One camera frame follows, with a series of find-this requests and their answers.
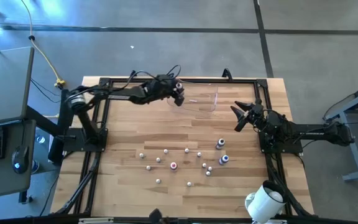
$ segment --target transparent container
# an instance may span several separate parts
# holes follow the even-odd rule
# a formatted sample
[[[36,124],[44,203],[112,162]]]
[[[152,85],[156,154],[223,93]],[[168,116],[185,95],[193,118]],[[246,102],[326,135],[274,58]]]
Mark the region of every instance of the transparent container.
[[[179,81],[185,89],[185,100],[177,106],[172,97],[167,99],[173,112],[192,114],[202,118],[209,118],[216,109],[218,99],[218,86],[208,83],[192,83]]]

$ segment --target yellow connector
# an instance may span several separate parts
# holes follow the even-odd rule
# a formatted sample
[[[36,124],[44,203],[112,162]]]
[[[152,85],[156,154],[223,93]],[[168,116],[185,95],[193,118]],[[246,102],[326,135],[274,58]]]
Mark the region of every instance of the yellow connector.
[[[63,89],[63,87],[65,86],[66,81],[65,80],[61,80],[61,79],[57,79],[56,83],[55,83],[55,87],[59,88],[59,89]]]

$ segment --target yellow cable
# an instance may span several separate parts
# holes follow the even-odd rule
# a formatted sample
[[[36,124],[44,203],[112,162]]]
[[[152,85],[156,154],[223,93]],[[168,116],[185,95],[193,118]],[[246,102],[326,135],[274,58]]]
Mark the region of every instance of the yellow cable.
[[[29,13],[29,18],[30,18],[30,35],[32,35],[32,19],[31,19],[31,14],[30,14],[30,11],[29,11],[29,8],[27,7],[27,5],[24,3],[23,0],[21,0],[25,9],[27,10],[27,12]],[[33,40],[31,40],[31,43],[32,45],[42,54],[42,56],[44,56],[45,60],[48,62],[50,68],[53,70],[55,76],[56,76],[56,79],[57,79],[57,82],[61,81],[61,78],[59,77],[59,75],[57,74],[55,68],[53,67],[53,65],[50,63],[48,57],[38,48],[38,46],[34,43]]]

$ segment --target concrete floor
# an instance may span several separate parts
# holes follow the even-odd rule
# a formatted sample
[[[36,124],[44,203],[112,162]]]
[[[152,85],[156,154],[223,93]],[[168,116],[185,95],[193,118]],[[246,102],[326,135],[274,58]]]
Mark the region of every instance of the concrete floor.
[[[258,28],[252,0],[25,2],[38,25]],[[259,2],[266,29],[358,30],[358,1]],[[1,24],[28,24],[20,0],[0,0]],[[28,35],[29,31],[0,29],[0,49],[30,46]],[[218,77],[225,67],[235,77],[267,76],[259,34],[36,31],[34,35],[69,88],[79,85],[84,75],[128,75],[140,69],[161,73],[178,63],[186,76]],[[274,77],[284,78],[297,123],[322,123],[327,108],[358,90],[358,35],[267,35],[267,45]],[[38,53],[32,76],[57,92],[52,87],[54,75]],[[34,87],[29,104],[42,114],[58,112],[58,105]],[[350,148],[314,142],[305,148],[304,160],[315,214],[358,221],[358,181],[341,179],[356,170]],[[34,203],[17,204],[17,194],[0,197],[0,218],[39,215],[56,175],[51,171],[33,176],[29,191]]]

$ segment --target wooden tabletop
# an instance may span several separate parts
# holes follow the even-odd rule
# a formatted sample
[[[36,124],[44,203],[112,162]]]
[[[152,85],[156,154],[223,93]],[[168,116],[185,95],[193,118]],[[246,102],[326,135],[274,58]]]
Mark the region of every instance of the wooden tabletop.
[[[83,85],[96,85],[99,78],[84,77]],[[267,81],[272,108],[291,119],[283,79],[268,78]],[[217,105],[210,118],[202,113],[173,111],[166,100],[149,105],[111,101],[109,137],[106,151],[102,153],[92,216],[148,217],[153,209],[159,208],[168,217],[249,217],[245,197],[268,179],[267,168],[257,133],[250,126],[241,133],[234,131],[237,121],[230,106],[235,100],[254,102],[254,87],[233,83],[216,86]],[[203,90],[202,86],[185,84],[185,93]],[[100,119],[102,111],[103,107],[99,111]],[[73,126],[80,126],[78,120]],[[219,138],[226,140],[220,151],[215,149]],[[229,156],[229,162],[220,166],[218,160],[224,154]],[[161,163],[156,162],[156,157],[161,158]],[[83,158],[84,153],[75,152],[63,161],[51,212],[61,208],[78,186]],[[171,162],[178,164],[176,172],[170,170]],[[209,177],[201,167],[204,162],[213,168]],[[302,206],[313,213],[299,158],[283,154],[283,165],[288,188]]]

